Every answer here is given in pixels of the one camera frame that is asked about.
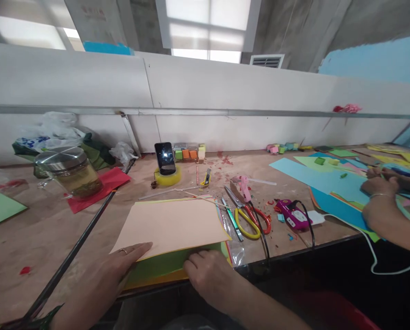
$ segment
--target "blue wall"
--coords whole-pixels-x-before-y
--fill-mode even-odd
[[[327,54],[318,73],[410,83],[410,37],[334,50]],[[410,128],[395,142],[410,147]]]

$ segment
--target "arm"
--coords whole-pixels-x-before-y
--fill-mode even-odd
[[[383,176],[385,179],[389,180],[391,177],[398,179],[398,184],[401,189],[408,190],[410,192],[410,177],[400,175],[393,170],[383,168],[382,170],[373,167],[367,171],[367,177],[372,179],[377,176]]]
[[[207,303],[238,320],[248,330],[310,329],[296,314],[234,271],[217,251],[192,254],[185,261],[184,269]]]
[[[395,177],[390,178],[389,181],[375,177],[364,182],[362,190],[370,195],[383,195],[374,195],[364,207],[362,215],[367,225],[378,235],[410,250],[410,220],[396,205],[395,194],[398,188]]]
[[[88,330],[95,325],[121,293],[132,265],[151,246],[152,243],[144,243],[125,247],[90,266],[53,317],[49,329]]]

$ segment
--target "air vent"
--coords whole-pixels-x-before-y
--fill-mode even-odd
[[[275,55],[252,55],[251,65],[255,66],[266,66],[280,69],[282,67],[284,54]]]

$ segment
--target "peach paper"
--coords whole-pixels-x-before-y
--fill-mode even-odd
[[[111,252],[143,242],[152,248],[140,260],[158,254],[231,240],[216,205],[204,200],[137,203]]]

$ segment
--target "metal lid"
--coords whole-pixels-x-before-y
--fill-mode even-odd
[[[58,147],[35,157],[35,163],[45,171],[62,171],[80,165],[87,159],[79,147]]]

